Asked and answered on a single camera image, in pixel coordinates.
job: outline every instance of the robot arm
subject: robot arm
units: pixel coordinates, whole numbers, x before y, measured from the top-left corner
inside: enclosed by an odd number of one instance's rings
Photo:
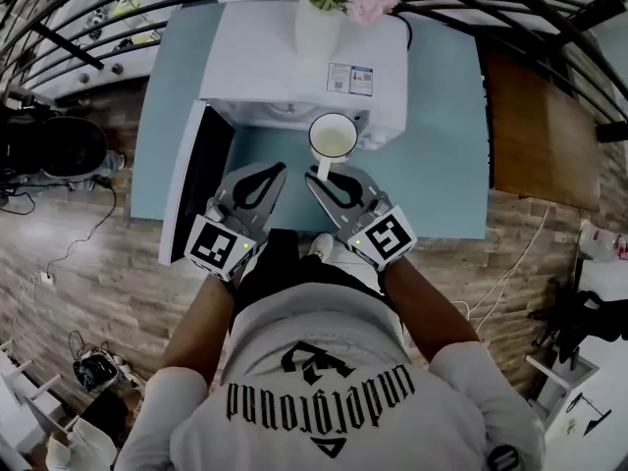
[[[392,206],[364,171],[347,165],[336,165],[328,181],[341,190],[344,199],[335,195],[313,174],[305,174],[305,182],[325,212],[339,228],[337,239],[378,272],[407,253],[416,244],[399,206]]]
[[[230,281],[266,243],[264,226],[286,181],[286,164],[255,163],[223,178],[205,215],[196,215],[185,257]]]

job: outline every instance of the microwave label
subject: microwave label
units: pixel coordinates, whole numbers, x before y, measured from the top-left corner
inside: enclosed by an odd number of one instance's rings
[[[327,90],[360,96],[373,95],[373,69],[330,63]]]

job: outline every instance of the white mug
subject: white mug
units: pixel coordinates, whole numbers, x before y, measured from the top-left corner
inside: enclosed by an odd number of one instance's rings
[[[310,126],[310,146],[319,161],[318,179],[327,181],[332,164],[346,161],[357,144],[353,121],[342,114],[325,114]]]

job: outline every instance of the flower vase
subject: flower vase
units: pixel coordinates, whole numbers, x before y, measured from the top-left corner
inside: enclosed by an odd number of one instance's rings
[[[336,49],[341,11],[321,11],[309,0],[299,0],[296,10],[296,53],[306,60],[328,61]]]

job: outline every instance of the black railing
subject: black railing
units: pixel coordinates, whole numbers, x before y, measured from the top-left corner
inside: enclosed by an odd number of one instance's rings
[[[63,28],[117,0],[99,0],[67,17],[57,26],[49,28],[47,25],[51,18],[62,6],[70,1],[71,0],[49,0],[41,9],[38,9],[37,5],[33,5],[26,15],[26,22],[15,30],[13,30],[13,27],[9,30],[5,43],[0,49],[0,58],[5,58],[4,63],[0,66],[0,81],[18,85],[27,84],[28,88],[35,89],[52,79],[82,68],[85,65],[102,69],[104,68],[103,60],[134,50],[157,46],[160,40],[157,38],[153,41],[131,45],[99,56],[92,56],[90,51],[102,45],[133,37],[136,34],[161,29],[167,25],[167,20],[154,24],[150,23],[146,26],[124,31],[100,40],[96,39],[89,45],[78,45],[77,42],[80,38],[86,35],[93,36],[95,32],[106,26],[151,11],[191,3],[215,2],[216,0],[163,0],[86,27],[70,36],[63,36],[60,33]],[[605,2],[599,0],[594,2],[594,4],[595,11],[598,13],[599,9],[602,9],[603,13]],[[618,12],[617,0],[612,1],[612,6],[612,12]],[[628,115],[622,110],[612,95],[606,92],[604,87],[600,86],[596,79],[593,78],[585,68],[573,61],[568,55],[563,54],[559,46],[560,43],[565,42],[573,42],[577,45],[585,55],[598,66],[600,71],[606,75],[610,83],[628,99],[628,87],[622,82],[619,75],[609,64],[598,47],[583,34],[582,26],[578,28],[578,24],[582,22],[593,23],[596,21],[595,18],[591,18],[590,16],[586,16],[584,20],[582,19],[583,14],[587,15],[590,11],[590,7],[593,6],[575,0],[403,0],[395,9],[395,12],[417,14],[439,21],[447,26],[473,35],[479,40],[482,40],[483,43],[494,45],[500,50],[507,51],[520,62],[530,65],[537,71],[546,73],[557,79],[560,85],[566,86],[567,89],[579,94],[603,114],[609,122],[616,122],[617,116],[619,116],[625,123],[628,122]],[[438,12],[450,9],[475,9],[482,11],[502,24],[507,25],[524,39],[518,40],[515,44],[505,38],[505,35],[496,33],[492,27],[472,26],[446,13]],[[532,14],[541,17],[551,26],[555,27],[559,34],[552,37],[547,33],[531,30],[514,18],[516,14]],[[33,33],[39,36],[34,41],[30,41],[30,36]],[[35,56],[34,51],[37,46],[46,39],[51,40],[55,45],[48,48],[45,52],[40,53],[38,56]],[[66,50],[68,54],[55,59],[39,69],[33,68],[46,57],[59,51],[59,49]],[[72,59],[76,59],[76,62],[66,69],[51,73],[49,76],[44,75]],[[564,72],[560,72],[553,66],[550,66],[550,64],[554,64],[554,62],[550,63],[548,59],[569,66],[574,72],[579,74],[592,89],[585,89],[574,83]],[[592,91],[597,92],[603,97],[608,102],[608,105],[616,110],[616,114],[609,111],[607,107],[602,106],[596,97],[592,95]]]

